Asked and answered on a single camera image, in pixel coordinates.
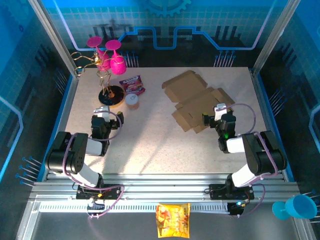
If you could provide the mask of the small can with white lid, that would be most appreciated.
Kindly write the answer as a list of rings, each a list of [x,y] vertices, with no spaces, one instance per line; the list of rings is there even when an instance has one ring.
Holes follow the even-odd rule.
[[[124,100],[130,110],[136,110],[140,106],[138,95],[135,93],[128,93]]]

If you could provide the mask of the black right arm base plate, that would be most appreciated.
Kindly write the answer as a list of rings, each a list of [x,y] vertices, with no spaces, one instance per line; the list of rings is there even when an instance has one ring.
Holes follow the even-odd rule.
[[[209,195],[211,200],[254,200],[255,195],[252,187],[233,187],[226,184],[210,184]]]

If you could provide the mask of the brown cardboard paper box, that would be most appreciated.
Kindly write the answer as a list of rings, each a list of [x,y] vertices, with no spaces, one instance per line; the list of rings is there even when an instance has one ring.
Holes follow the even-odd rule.
[[[208,87],[207,82],[192,70],[163,82],[161,87],[171,102],[176,104],[172,116],[185,132],[192,129],[200,133],[207,128],[202,114],[214,116],[214,107],[218,104],[230,106],[235,103],[222,88]]]

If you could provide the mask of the aluminium frame post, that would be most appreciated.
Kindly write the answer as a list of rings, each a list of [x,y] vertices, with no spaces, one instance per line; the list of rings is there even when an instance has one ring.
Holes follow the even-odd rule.
[[[31,5],[32,9],[34,10],[39,21],[41,22],[42,26],[44,27],[46,33],[48,34],[56,50],[58,51],[67,69],[69,70],[69,72],[72,74],[73,77],[76,77],[75,75],[76,65],[74,63],[74,60],[72,59],[71,54],[69,53],[64,41],[62,40],[58,30],[56,29],[53,21],[51,20],[48,14],[48,11],[46,10],[42,1],[28,0],[28,2]]]
[[[252,76],[255,78],[260,73],[261,69],[263,68],[264,64],[266,63],[268,57],[270,56],[272,50],[276,46],[278,40],[282,36],[287,27],[290,19],[292,18],[293,14],[295,13],[299,3],[301,0],[288,0],[283,11],[281,12],[277,22],[275,23],[265,45],[263,46],[260,54],[255,61],[255,64],[251,70]]]

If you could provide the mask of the blue plastic goblet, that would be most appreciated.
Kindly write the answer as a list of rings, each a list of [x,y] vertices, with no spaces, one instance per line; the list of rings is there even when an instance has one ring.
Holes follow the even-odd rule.
[[[300,194],[289,198],[286,202],[277,201],[273,203],[272,213],[280,220],[287,220],[291,217],[313,219],[317,215],[318,209],[309,196]]]

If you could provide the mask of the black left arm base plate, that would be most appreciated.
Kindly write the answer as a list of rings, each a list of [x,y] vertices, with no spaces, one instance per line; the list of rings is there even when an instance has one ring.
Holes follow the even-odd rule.
[[[121,193],[121,188],[116,187],[108,190],[94,190],[79,185],[76,191],[77,200],[116,200]]]

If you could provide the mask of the pink wine glass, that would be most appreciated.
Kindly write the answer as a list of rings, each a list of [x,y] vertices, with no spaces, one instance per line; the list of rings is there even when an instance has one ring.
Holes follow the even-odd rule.
[[[117,50],[122,46],[119,40],[109,40],[105,47],[107,50],[113,51],[113,55],[108,59],[111,71],[115,75],[122,75],[126,72],[125,58],[120,55]]]
[[[110,69],[110,60],[106,51],[102,51],[99,46],[102,43],[102,38],[93,36],[88,39],[87,46],[95,50],[93,55],[94,63],[101,72],[107,72]]]

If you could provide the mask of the black controller box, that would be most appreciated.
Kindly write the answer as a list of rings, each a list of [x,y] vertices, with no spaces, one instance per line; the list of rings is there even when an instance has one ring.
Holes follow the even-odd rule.
[[[236,202],[229,202],[227,204],[227,211],[230,216],[242,215],[244,212],[244,207],[238,205]]]

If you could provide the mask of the purple snack packet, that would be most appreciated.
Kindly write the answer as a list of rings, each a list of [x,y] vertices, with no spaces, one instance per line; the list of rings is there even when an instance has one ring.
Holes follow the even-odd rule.
[[[136,94],[139,96],[146,90],[140,75],[122,80],[119,83],[127,94]]]

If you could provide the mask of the yellow chips bag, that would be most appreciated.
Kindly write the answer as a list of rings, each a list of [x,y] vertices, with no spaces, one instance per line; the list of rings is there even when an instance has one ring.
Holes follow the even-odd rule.
[[[155,210],[158,238],[190,238],[191,204],[162,204]]]

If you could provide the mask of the aluminium front frame rail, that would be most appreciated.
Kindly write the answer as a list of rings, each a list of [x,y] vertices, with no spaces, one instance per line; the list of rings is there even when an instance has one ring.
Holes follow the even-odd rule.
[[[204,193],[210,184],[224,184],[226,173],[194,174],[104,174],[107,184],[124,185],[123,201],[142,203],[209,202]],[[29,198],[37,201],[64,201],[76,197],[76,186],[60,174],[49,173],[46,181],[36,182]],[[284,174],[257,181],[253,187],[254,201],[285,201],[300,193],[295,182],[289,182]]]

